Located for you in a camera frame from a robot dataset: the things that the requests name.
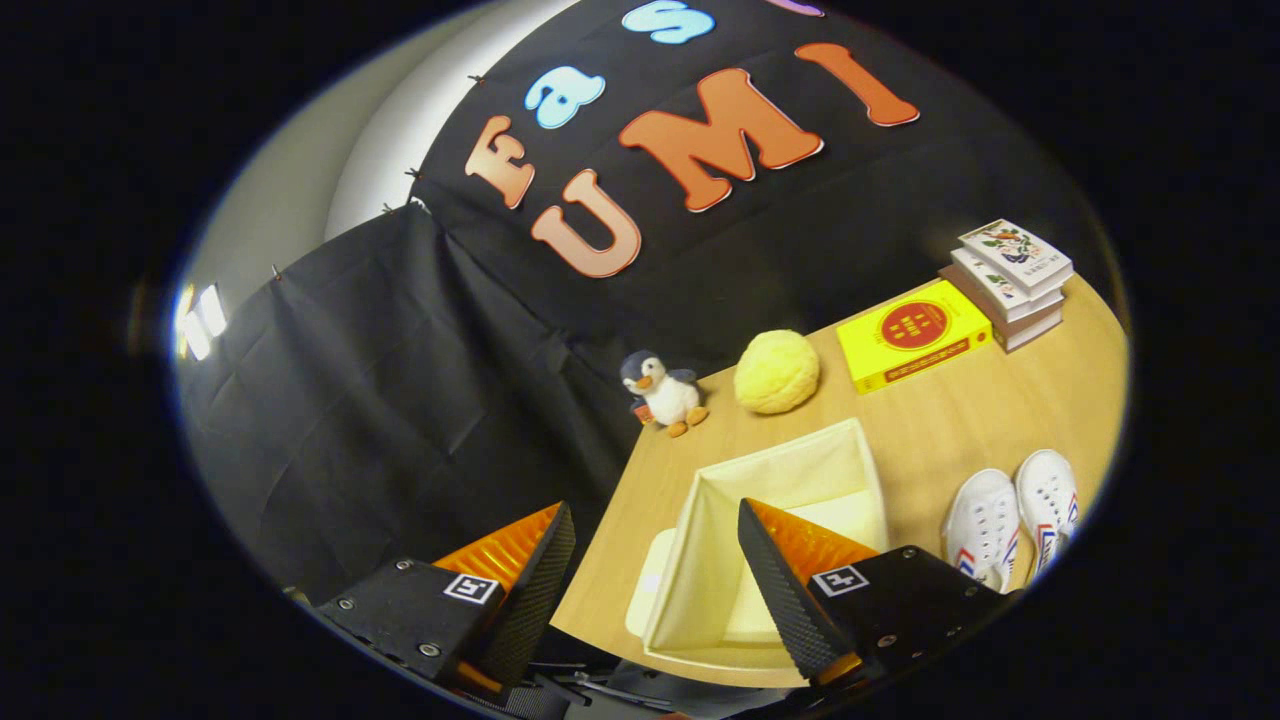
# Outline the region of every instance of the stuffed penguin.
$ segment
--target stuffed penguin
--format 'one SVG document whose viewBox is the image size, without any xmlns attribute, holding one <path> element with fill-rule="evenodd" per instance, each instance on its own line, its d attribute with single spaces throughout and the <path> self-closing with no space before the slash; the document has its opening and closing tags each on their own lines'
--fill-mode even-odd
<svg viewBox="0 0 1280 720">
<path fill-rule="evenodd" d="M 640 396 L 631 409 L 648 405 L 653 419 L 667 425 L 671 437 L 680 437 L 689 425 L 707 419 L 707 409 L 699 404 L 696 379 L 692 370 L 668 372 L 648 350 L 632 352 L 622 363 L 622 384 Z"/>
</svg>

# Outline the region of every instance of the stack of books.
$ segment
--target stack of books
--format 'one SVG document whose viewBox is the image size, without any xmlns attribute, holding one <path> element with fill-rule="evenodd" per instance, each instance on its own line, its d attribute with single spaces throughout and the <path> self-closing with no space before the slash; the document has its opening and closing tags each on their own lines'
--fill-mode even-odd
<svg viewBox="0 0 1280 720">
<path fill-rule="evenodd" d="M 938 275 L 991 319 L 991 334 L 1005 352 L 1062 322 L 1062 284 L 1075 274 L 1070 258 L 1009 220 L 968 232 L 960 242 Z"/>
</svg>

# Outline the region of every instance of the ceiling light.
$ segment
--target ceiling light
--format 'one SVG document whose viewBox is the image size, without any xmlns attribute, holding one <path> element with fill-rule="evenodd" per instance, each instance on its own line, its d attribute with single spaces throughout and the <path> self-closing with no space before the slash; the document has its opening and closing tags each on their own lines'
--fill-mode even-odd
<svg viewBox="0 0 1280 720">
<path fill-rule="evenodd" d="M 218 286 L 211 284 L 200 293 L 200 316 L 214 337 L 227 329 L 227 315 L 223 315 L 223 304 L 218 300 Z"/>
<path fill-rule="evenodd" d="M 209 336 L 205 334 L 205 325 L 195 310 L 182 318 L 182 334 L 187 337 L 187 345 L 191 346 L 191 354 L 196 360 L 204 360 L 209 355 Z"/>
</svg>

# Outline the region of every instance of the orange letter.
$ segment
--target orange letter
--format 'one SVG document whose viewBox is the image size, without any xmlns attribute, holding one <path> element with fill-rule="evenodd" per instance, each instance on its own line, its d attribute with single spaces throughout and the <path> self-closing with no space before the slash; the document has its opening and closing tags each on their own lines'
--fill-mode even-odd
<svg viewBox="0 0 1280 720">
<path fill-rule="evenodd" d="M 728 197 L 733 186 L 707 174 L 695 160 L 744 181 L 755 179 L 746 136 L 760 147 L 760 164 L 777 170 L 822 150 L 822 138 L 804 132 L 751 85 L 746 70 L 730 68 L 698 83 L 707 122 L 650 110 L 622 128 L 618 141 L 644 147 L 685 187 L 694 213 Z"/>
<path fill-rule="evenodd" d="M 559 205 L 543 210 L 534 223 L 534 240 L 540 240 L 559 252 L 575 270 L 589 278 L 607 278 L 622 272 L 640 254 L 640 228 L 618 208 L 612 197 L 595 184 L 595 170 L 582 170 L 564 186 L 564 200 L 581 202 L 613 232 L 613 245 L 596 250 L 564 223 Z"/>
<path fill-rule="evenodd" d="M 909 123 L 920 117 L 915 105 L 900 100 L 893 91 L 884 87 L 865 68 L 854 60 L 852 54 L 840 45 L 813 42 L 796 50 L 796 58 L 818 63 L 867 105 L 867 117 L 878 126 L 891 127 Z"/>
<path fill-rule="evenodd" d="M 465 169 L 468 176 L 480 176 L 489 181 L 489 184 L 502 192 L 507 208 L 515 210 L 534 182 L 534 164 L 511 164 L 512 159 L 518 160 L 525 156 L 525 146 L 509 135 L 500 135 L 509 127 L 511 118 L 506 115 L 489 118 L 484 131 L 480 132 L 480 140 L 471 150 L 471 156 L 467 158 Z M 497 152 L 489 150 L 490 142 L 497 147 Z"/>
</svg>

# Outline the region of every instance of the blue letter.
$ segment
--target blue letter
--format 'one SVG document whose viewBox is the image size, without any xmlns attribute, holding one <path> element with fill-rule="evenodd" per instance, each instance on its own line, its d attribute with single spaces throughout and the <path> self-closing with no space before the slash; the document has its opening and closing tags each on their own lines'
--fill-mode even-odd
<svg viewBox="0 0 1280 720">
<path fill-rule="evenodd" d="M 525 109 L 538 109 L 538 124 L 556 129 L 573 119 L 577 109 L 604 92 L 604 78 L 586 77 L 577 68 L 562 65 L 538 78 L 525 95 Z"/>
<path fill-rule="evenodd" d="M 707 35 L 716 27 L 716 18 L 676 0 L 657 0 L 636 8 L 622 18 L 622 27 L 631 32 L 658 31 L 649 37 L 664 45 L 684 45 L 686 40 Z"/>
</svg>

